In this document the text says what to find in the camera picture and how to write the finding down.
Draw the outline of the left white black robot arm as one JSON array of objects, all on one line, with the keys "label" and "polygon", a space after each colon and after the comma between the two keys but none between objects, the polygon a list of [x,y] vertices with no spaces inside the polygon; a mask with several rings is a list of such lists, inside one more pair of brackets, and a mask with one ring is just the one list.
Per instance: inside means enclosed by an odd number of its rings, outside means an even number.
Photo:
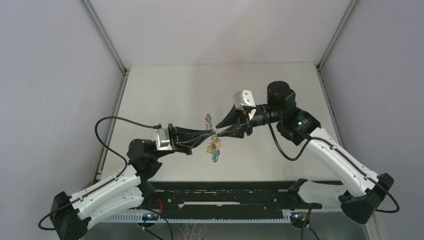
[{"label": "left white black robot arm", "polygon": [[113,175],[72,193],[58,193],[49,219],[61,240],[79,240],[97,223],[121,211],[149,209],[157,192],[149,182],[163,165],[159,158],[173,153],[191,155],[192,150],[215,132],[212,128],[194,130],[169,124],[155,126],[154,139],[134,139],[127,152],[127,163]]}]

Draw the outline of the keyring with coloured keys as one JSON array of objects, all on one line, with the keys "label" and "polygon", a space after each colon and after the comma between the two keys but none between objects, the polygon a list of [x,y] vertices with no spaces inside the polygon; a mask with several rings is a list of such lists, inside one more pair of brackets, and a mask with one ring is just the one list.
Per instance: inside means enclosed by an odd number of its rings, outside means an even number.
[{"label": "keyring with coloured keys", "polygon": [[214,130],[212,123],[212,116],[210,113],[207,113],[205,116],[205,125],[206,129],[212,132],[211,139],[209,140],[209,146],[206,149],[206,152],[211,154],[211,159],[213,163],[217,163],[220,157],[220,147],[222,146],[221,140],[218,138],[218,133]]}]

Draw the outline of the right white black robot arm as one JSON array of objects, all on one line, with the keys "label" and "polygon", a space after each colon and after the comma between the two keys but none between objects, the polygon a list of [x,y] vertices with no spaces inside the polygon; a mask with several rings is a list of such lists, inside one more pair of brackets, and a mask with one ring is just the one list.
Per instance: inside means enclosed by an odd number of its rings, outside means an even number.
[{"label": "right white black robot arm", "polygon": [[298,179],[288,190],[289,203],[295,208],[320,204],[342,210],[359,224],[366,224],[380,204],[389,197],[394,179],[364,166],[340,146],[322,124],[300,109],[296,93],[284,81],[273,81],[266,89],[265,104],[255,104],[249,90],[233,96],[233,106],[217,124],[220,137],[244,138],[253,128],[267,125],[272,136],[281,134],[302,151],[310,152],[340,181],[339,185]]}]

